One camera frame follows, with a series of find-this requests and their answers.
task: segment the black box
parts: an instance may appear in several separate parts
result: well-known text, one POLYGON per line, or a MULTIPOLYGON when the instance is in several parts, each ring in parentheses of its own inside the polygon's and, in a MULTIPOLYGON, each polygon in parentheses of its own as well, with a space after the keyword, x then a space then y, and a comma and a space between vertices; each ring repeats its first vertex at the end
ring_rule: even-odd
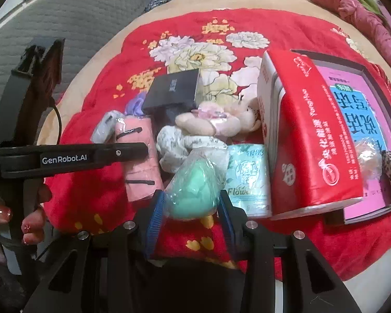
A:
POLYGON ((155 132, 175 125, 175 117, 196 109, 203 101, 203 81, 198 69, 157 76, 146 95, 142 112, 152 117, 155 132))

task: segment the silver bolt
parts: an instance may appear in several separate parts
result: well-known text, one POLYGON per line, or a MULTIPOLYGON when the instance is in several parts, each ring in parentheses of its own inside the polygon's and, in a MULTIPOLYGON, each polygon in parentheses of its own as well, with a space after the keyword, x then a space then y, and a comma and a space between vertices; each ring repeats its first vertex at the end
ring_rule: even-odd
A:
POLYGON ((86 240, 88 238, 89 234, 87 231, 81 231, 77 234, 77 238, 80 240, 86 240))
POLYGON ((306 235, 302 231, 295 231, 293 235, 298 240, 303 240, 306 237, 306 235))
POLYGON ((133 230, 135 227, 136 227, 136 224, 134 221, 126 221, 124 224, 123 224, 123 227, 127 230, 133 230))
POLYGON ((246 227, 250 228, 251 230, 254 230, 258 227, 258 223, 256 221, 250 220, 245 223, 246 227))

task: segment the gray quilted mat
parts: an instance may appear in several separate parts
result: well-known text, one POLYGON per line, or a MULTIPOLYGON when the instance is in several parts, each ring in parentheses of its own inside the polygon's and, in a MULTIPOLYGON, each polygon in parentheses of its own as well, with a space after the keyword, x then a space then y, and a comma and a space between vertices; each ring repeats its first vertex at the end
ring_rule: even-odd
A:
POLYGON ((0 29, 0 97, 26 44, 37 36, 63 37, 58 100, 74 76, 114 35, 142 14, 151 0, 38 0, 0 29))

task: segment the pink pouch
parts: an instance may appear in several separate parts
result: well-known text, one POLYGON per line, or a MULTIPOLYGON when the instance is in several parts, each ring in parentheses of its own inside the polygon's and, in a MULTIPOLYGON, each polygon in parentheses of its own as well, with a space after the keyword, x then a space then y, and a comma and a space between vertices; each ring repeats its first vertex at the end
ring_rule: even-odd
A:
POLYGON ((127 199, 130 202, 148 199, 155 190, 164 190, 150 118, 128 116, 118 119, 115 133, 119 143, 143 142, 148 146, 145 160, 123 163, 127 199))

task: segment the rolled pink blanket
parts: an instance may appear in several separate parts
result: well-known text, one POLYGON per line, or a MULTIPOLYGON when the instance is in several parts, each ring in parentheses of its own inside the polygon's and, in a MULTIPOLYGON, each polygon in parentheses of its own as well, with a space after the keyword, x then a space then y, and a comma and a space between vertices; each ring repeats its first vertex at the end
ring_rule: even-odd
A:
POLYGON ((155 190, 164 190, 150 118, 128 116, 118 119, 115 133, 117 142, 143 142, 148 146, 148 157, 145 160, 123 164, 128 201, 151 198, 155 190))
POLYGON ((374 13, 366 10, 358 0, 311 0, 352 24, 365 35, 391 66, 391 35, 374 13))

